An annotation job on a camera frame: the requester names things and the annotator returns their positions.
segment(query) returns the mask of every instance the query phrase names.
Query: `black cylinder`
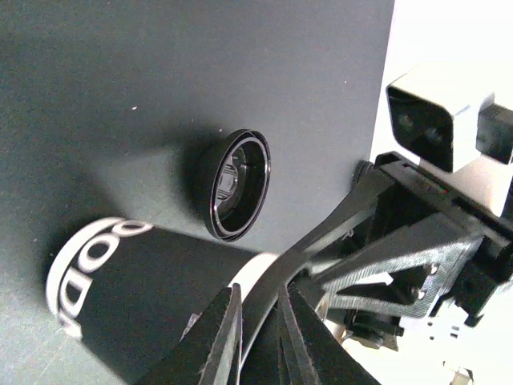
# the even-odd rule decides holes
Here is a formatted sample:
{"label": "black cylinder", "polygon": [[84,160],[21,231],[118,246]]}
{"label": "black cylinder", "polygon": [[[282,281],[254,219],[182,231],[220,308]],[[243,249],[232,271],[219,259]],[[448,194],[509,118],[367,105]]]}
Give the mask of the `black cylinder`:
{"label": "black cylinder", "polygon": [[233,242],[257,220],[271,176],[271,155],[264,136],[235,131],[200,160],[196,177],[196,205],[208,231]]}
{"label": "black cylinder", "polygon": [[[262,263],[255,270],[256,259]],[[241,285],[244,297],[275,259],[141,221],[105,218],[63,246],[46,299],[69,335],[133,383],[180,341],[222,288],[249,277]]]}

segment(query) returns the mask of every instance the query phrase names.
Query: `metal screw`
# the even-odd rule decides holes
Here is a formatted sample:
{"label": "metal screw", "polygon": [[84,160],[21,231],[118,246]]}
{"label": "metal screw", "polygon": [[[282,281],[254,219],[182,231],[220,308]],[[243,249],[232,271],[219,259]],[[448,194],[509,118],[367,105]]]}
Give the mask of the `metal screw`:
{"label": "metal screw", "polygon": [[419,289],[418,287],[411,286],[410,292],[413,294],[414,297],[417,299],[423,299],[426,296],[426,291]]}
{"label": "metal screw", "polygon": [[426,270],[429,273],[429,275],[435,275],[436,272],[438,271],[438,268],[439,268],[438,263],[432,263],[432,264],[426,266]]}

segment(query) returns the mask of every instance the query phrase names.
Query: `white stripe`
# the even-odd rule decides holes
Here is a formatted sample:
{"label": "white stripe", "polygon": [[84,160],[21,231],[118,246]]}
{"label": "white stripe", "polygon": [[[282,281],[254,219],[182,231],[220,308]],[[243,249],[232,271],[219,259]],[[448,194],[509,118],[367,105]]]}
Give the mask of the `white stripe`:
{"label": "white stripe", "polygon": [[234,283],[238,283],[240,285],[241,300],[244,303],[251,289],[278,257],[279,255],[271,253],[256,255],[242,266],[242,269],[233,277],[228,287],[232,287]]}
{"label": "white stripe", "polygon": [[384,283],[388,286],[393,281],[394,279],[392,276],[385,271],[383,273],[377,273],[375,275],[371,275],[370,277],[359,279],[354,283],[354,285],[372,285],[375,283]]}
{"label": "white stripe", "polygon": [[53,315],[59,311],[59,284],[75,255],[94,235],[122,221],[123,218],[103,218],[78,231],[59,251],[46,280],[46,304]]}

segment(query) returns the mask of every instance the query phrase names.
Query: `black plastic piece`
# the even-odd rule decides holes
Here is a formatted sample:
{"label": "black plastic piece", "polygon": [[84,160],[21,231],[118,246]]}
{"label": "black plastic piece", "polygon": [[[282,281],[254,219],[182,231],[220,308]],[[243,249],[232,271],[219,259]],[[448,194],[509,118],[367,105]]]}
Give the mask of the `black plastic piece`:
{"label": "black plastic piece", "polygon": [[240,286],[222,289],[171,354],[136,385],[239,383]]}
{"label": "black plastic piece", "polygon": [[344,321],[347,332],[344,339],[359,341],[364,347],[371,349],[379,349],[384,346],[398,351],[396,337],[404,334],[404,329],[399,326],[399,321],[399,317],[349,310]]}
{"label": "black plastic piece", "polygon": [[278,318],[280,384],[379,384],[341,347],[293,286],[281,287]]}
{"label": "black plastic piece", "polygon": [[196,204],[208,231],[223,241],[243,237],[264,204],[271,156],[265,138],[239,130],[213,146],[200,160]]}
{"label": "black plastic piece", "polygon": [[313,282],[310,277],[294,280],[294,288],[301,293],[301,296],[315,310],[317,316],[324,321],[328,315],[329,295],[320,285]]}
{"label": "black plastic piece", "polygon": [[[327,250],[333,263],[312,279],[332,295],[329,319],[347,310],[394,319],[426,316],[440,298],[465,298],[453,285],[464,265],[476,258],[484,258],[478,269],[500,278],[496,290],[474,296],[480,314],[496,294],[509,290],[511,224],[397,153],[383,154],[377,164],[328,218],[282,254],[257,283],[261,290],[246,298],[243,361],[277,298],[279,282],[290,282]],[[354,238],[365,241],[351,254],[332,249],[351,249],[344,245]],[[383,272],[394,279],[392,284],[357,284]],[[383,338],[388,336],[393,337],[384,333]]]}
{"label": "black plastic piece", "polygon": [[475,146],[482,154],[501,163],[513,161],[513,111],[492,104],[478,117]]}
{"label": "black plastic piece", "polygon": [[507,193],[506,204],[504,205],[502,218],[513,221],[513,180],[510,184],[510,190]]}
{"label": "black plastic piece", "polygon": [[356,170],[354,170],[352,187],[356,186],[357,183],[363,178],[363,176],[374,168],[372,162],[362,160],[358,163]]}
{"label": "black plastic piece", "polygon": [[396,141],[446,172],[453,171],[453,121],[443,107],[400,90],[386,89]]}
{"label": "black plastic piece", "polygon": [[503,291],[501,284],[511,286],[511,283],[501,282],[490,270],[487,270],[475,261],[469,261],[453,287],[458,305],[475,319],[481,318],[488,302],[495,294]]}

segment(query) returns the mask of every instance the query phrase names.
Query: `dark green surface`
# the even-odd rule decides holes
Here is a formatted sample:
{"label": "dark green surface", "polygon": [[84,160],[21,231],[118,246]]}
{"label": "dark green surface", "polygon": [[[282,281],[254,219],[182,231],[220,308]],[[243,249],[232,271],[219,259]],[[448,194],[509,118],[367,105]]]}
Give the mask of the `dark green surface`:
{"label": "dark green surface", "polygon": [[269,142],[269,194],[238,245],[280,252],[329,214],[370,153],[392,9],[0,3],[0,383],[116,383],[57,332],[46,261],[116,213],[209,237],[181,178],[205,141],[248,128]]}

